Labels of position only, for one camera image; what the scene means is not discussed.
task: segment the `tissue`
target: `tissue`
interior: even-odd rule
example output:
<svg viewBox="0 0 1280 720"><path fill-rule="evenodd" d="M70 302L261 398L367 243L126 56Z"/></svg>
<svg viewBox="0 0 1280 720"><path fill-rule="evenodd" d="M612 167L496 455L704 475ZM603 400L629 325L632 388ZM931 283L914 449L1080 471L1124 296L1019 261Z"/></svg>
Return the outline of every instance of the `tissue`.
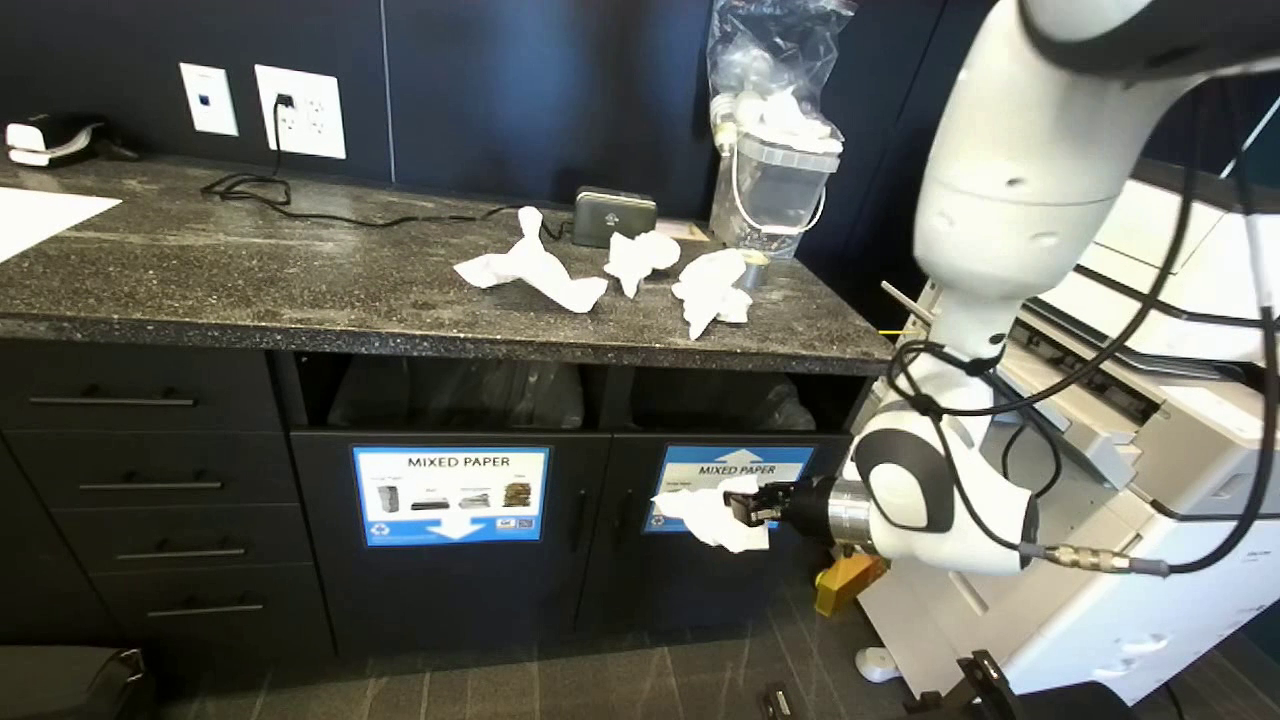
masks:
<svg viewBox="0 0 1280 720"><path fill-rule="evenodd" d="M683 302L687 342L701 342L714 319L747 325L754 296L737 290L744 273L747 261L737 250L709 251L681 273L671 291Z"/></svg>
<svg viewBox="0 0 1280 720"><path fill-rule="evenodd" d="M603 273L617 277L626 296L632 302L642 280L654 273L667 273L681 266L681 243L665 233L642 233L638 240L612 233Z"/></svg>
<svg viewBox="0 0 1280 720"><path fill-rule="evenodd" d="M458 277L473 290L496 290L496 283L528 283L551 303L570 313L592 313L599 296L610 291L603 277L570 277L570 270L545 250L540 230L545 211L522 209L522 240L510 251L483 251L473 261L452 266Z"/></svg>
<svg viewBox="0 0 1280 720"><path fill-rule="evenodd" d="M701 543L728 551L767 551L767 530L747 530L725 506L725 492L757 492L757 475L728 475L715 488L677 488L654 496L659 517L681 522Z"/></svg>

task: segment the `black handle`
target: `black handle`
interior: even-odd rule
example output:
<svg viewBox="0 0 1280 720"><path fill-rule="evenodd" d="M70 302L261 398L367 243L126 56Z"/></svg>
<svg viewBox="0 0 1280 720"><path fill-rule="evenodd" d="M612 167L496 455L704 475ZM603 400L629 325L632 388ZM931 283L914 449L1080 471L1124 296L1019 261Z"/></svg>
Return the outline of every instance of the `black handle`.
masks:
<svg viewBox="0 0 1280 720"><path fill-rule="evenodd" d="M117 551L117 563L165 563L165 560L235 560L250 547L158 547L158 551Z"/></svg>
<svg viewBox="0 0 1280 720"><path fill-rule="evenodd" d="M585 547L585 532L590 532L590 506L592 506L592 492L576 492L576 506L571 506L571 523L570 523L570 547L579 551Z"/></svg>
<svg viewBox="0 0 1280 720"><path fill-rule="evenodd" d="M99 388L86 388L73 398L29 398L33 408L197 408L197 398L108 398Z"/></svg>
<svg viewBox="0 0 1280 720"><path fill-rule="evenodd" d="M261 617L267 603L153 609L148 620Z"/></svg>
<svg viewBox="0 0 1280 720"><path fill-rule="evenodd" d="M82 492L224 492L218 475L191 481L108 481L108 483L77 483Z"/></svg>

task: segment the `electrical outlet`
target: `electrical outlet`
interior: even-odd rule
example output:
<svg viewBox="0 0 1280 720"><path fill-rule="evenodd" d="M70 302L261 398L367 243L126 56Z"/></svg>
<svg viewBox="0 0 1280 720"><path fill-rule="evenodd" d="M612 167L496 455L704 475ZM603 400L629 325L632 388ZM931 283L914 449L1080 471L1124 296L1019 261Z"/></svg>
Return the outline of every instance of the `electrical outlet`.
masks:
<svg viewBox="0 0 1280 720"><path fill-rule="evenodd" d="M338 77L254 65L267 147L345 160L345 105Z"/></svg>
<svg viewBox="0 0 1280 720"><path fill-rule="evenodd" d="M191 130L207 136L240 136L229 72L207 65L176 69L188 89Z"/></svg>

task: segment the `granite countertop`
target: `granite countertop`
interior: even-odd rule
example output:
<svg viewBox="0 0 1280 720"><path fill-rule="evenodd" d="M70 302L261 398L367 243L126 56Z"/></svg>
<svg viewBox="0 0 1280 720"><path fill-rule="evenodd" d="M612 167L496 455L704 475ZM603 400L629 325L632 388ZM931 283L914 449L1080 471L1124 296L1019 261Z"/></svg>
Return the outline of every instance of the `granite countertop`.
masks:
<svg viewBox="0 0 1280 720"><path fill-rule="evenodd" d="M279 220L261 203L200 197L219 167L88 160L55 172L0 167L3 187L88 194L119 203L0 266L3 342L287 350L377 356L525 356L570 366L759 369L869 375L889 346L804 266L774 266L754 325L683 335L671 277L638 302L617 290L570 316L532 290L473 291L452 266L505 251L518 211L481 224L387 233ZM293 185L296 209L364 220L478 211L408 194ZM571 273L603 250L548 243Z"/></svg>

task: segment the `sign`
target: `sign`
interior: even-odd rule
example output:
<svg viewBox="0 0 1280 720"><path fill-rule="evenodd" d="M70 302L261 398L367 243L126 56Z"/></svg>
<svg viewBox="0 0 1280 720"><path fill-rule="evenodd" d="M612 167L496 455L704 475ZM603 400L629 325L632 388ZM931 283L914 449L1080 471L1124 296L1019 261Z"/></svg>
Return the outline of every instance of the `sign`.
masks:
<svg viewBox="0 0 1280 720"><path fill-rule="evenodd" d="M813 449L704 449L671 445L665 455L659 492L719 488L728 475L757 475L759 483L795 483ZM681 522L647 512L646 532L687 532Z"/></svg>
<svg viewBox="0 0 1280 720"><path fill-rule="evenodd" d="M353 449L367 547L536 543L548 449Z"/></svg>

